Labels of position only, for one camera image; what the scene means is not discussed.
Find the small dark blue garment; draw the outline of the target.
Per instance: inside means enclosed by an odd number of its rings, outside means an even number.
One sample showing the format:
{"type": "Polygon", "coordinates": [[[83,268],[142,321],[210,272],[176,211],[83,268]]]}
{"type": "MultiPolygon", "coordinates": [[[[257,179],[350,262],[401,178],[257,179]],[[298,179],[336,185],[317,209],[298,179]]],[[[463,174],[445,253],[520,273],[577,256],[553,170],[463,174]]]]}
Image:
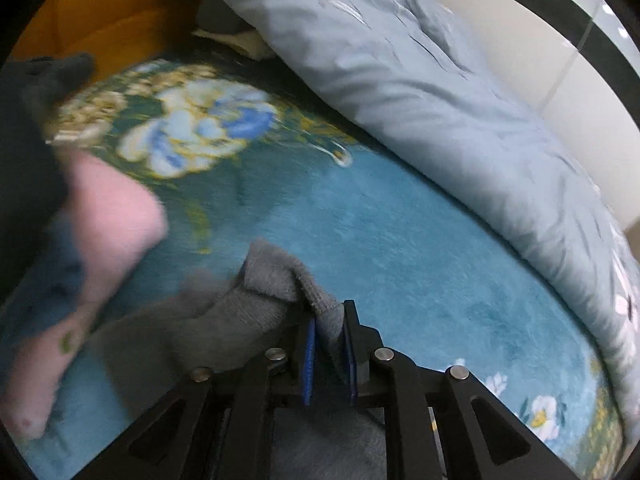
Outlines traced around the small dark blue garment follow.
{"type": "Polygon", "coordinates": [[[35,263],[1,305],[2,370],[24,339],[39,335],[75,310],[84,279],[72,220],[60,212],[47,229],[35,263]]]}

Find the dark grey garment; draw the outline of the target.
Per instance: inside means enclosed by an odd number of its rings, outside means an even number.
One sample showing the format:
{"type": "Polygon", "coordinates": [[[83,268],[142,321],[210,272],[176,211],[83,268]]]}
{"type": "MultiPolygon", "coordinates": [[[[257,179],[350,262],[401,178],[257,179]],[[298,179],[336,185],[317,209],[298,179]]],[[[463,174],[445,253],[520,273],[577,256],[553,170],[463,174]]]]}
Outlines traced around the dark grey garment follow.
{"type": "Polygon", "coordinates": [[[94,71],[88,53],[9,61],[1,69],[1,298],[20,284],[44,230],[67,197],[61,166],[44,140],[52,110],[94,71]]]}

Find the light blue floral duvet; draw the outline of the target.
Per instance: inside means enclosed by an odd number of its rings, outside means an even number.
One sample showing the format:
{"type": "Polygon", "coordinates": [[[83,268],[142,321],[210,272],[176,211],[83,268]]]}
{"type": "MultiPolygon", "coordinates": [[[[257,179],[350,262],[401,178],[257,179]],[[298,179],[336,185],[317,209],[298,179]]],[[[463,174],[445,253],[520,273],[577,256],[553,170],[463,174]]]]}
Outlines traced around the light blue floral duvet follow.
{"type": "Polygon", "coordinates": [[[639,418],[639,268],[586,170],[435,0],[222,0],[320,98],[468,206],[593,334],[639,418]]]}

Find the teal floral bed blanket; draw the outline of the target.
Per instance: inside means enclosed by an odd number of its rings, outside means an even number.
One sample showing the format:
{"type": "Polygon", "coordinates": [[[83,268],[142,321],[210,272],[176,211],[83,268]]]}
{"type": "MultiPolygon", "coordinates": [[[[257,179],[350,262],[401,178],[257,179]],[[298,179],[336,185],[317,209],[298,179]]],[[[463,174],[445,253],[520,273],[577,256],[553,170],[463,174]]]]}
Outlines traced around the teal floral bed blanket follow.
{"type": "Polygon", "coordinates": [[[480,220],[282,63],[159,58],[78,93],[50,130],[165,206],[167,237],[103,322],[192,272],[230,278],[263,238],[416,364],[469,367],[579,477],[614,474],[623,430],[589,334],[480,220]]]}

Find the white black sliding wardrobe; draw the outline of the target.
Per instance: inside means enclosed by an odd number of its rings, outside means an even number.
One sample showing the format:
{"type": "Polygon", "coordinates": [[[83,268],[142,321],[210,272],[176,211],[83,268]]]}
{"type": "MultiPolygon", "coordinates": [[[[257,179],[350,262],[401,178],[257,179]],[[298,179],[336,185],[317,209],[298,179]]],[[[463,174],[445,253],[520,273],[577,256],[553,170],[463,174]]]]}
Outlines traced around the white black sliding wardrobe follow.
{"type": "Polygon", "coordinates": [[[626,232],[639,222],[639,52],[604,0],[437,0],[544,118],[626,232]]]}

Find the orange wooden headboard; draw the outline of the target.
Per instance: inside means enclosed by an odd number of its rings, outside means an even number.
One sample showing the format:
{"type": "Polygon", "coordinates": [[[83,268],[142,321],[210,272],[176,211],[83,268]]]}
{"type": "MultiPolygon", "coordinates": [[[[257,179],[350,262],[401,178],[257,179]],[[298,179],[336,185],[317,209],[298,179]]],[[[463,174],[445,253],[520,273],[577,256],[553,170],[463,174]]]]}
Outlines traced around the orange wooden headboard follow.
{"type": "Polygon", "coordinates": [[[149,61],[190,38],[200,0],[46,0],[10,53],[26,60],[85,52],[94,81],[149,61]]]}

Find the grey knit sweater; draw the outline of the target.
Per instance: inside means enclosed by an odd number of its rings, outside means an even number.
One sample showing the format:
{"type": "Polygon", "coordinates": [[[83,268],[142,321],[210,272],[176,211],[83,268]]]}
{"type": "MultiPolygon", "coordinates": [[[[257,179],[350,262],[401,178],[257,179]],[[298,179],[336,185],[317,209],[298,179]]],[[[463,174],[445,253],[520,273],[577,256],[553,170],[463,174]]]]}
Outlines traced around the grey knit sweater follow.
{"type": "Polygon", "coordinates": [[[265,240],[250,244],[231,280],[192,272],[175,296],[98,328],[89,348],[138,417],[183,374],[240,368],[306,315],[316,318],[320,337],[314,400],[277,412],[272,478],[383,479],[382,422],[348,402],[343,305],[299,259],[265,240]]]}

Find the pink folded garment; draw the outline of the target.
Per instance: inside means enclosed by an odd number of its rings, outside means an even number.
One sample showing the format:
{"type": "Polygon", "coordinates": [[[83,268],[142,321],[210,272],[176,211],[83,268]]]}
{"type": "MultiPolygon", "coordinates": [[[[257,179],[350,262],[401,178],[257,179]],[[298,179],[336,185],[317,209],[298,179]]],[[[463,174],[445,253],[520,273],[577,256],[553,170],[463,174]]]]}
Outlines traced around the pink folded garment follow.
{"type": "Polygon", "coordinates": [[[70,155],[70,221],[84,279],[62,321],[17,346],[1,418],[21,439],[42,437],[58,384],[100,310],[167,234],[165,209],[145,186],[86,152],[70,155]]]}

